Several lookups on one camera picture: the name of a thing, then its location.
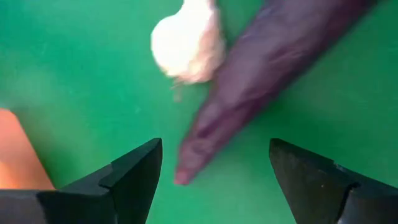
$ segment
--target orange object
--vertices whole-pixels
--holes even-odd
[[[0,109],[0,189],[54,189],[17,117]]]

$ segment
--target purple object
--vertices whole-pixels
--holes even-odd
[[[175,183],[213,156],[371,6],[373,0],[270,0],[216,72],[180,148]]]

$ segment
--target green background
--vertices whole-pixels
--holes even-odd
[[[219,0],[229,43],[261,0]],[[179,142],[208,85],[172,81],[150,32],[181,0],[0,0],[0,106],[15,112],[56,187],[153,137],[164,163],[148,223],[294,223],[268,159],[272,137],[398,186],[398,1],[384,1],[192,185],[173,184]]]

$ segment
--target green surface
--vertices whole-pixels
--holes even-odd
[[[233,40],[262,0],[220,0]],[[385,1],[188,187],[177,146],[208,87],[173,102],[149,35],[179,0],[0,0],[0,106],[61,187],[153,137],[164,164],[148,224],[294,223],[267,150],[278,137],[398,186],[398,1]]]

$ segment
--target white fluffy object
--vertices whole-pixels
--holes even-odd
[[[152,31],[151,49],[160,69],[177,82],[207,82],[224,59],[224,38],[214,0],[184,0],[178,13]]]

